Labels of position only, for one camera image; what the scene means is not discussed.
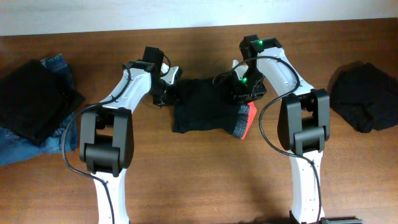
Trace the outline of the black pants with red waistband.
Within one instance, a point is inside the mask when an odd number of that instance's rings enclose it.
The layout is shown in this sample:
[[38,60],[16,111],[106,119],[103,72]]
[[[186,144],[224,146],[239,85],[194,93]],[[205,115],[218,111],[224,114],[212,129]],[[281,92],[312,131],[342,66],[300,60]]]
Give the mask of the black pants with red waistband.
[[214,85],[210,78],[178,81],[176,97],[175,133],[223,129],[244,139],[257,113],[253,102],[232,102],[229,86]]

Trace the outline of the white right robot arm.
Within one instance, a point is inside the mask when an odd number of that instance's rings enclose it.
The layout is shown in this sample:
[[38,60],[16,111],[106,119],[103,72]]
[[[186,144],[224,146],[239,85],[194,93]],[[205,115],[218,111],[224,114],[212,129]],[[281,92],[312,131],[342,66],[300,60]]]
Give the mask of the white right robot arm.
[[233,100],[249,103],[262,98],[266,93],[263,81],[268,80],[277,98],[266,104],[260,114],[281,102],[277,134],[282,147],[271,147],[290,159],[294,190],[290,222],[323,223],[320,165],[330,137],[329,95],[299,75],[275,37],[248,35],[239,49],[243,61],[234,61],[224,77],[231,84]]

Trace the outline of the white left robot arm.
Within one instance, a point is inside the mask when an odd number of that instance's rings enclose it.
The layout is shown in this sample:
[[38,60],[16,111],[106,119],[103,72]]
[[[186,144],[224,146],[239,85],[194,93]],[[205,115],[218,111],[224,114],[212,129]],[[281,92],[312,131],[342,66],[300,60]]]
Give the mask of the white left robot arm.
[[125,177],[134,154],[132,114],[144,95],[165,93],[182,74],[178,66],[131,61],[99,108],[81,114],[80,159],[94,177],[99,223],[129,223]]

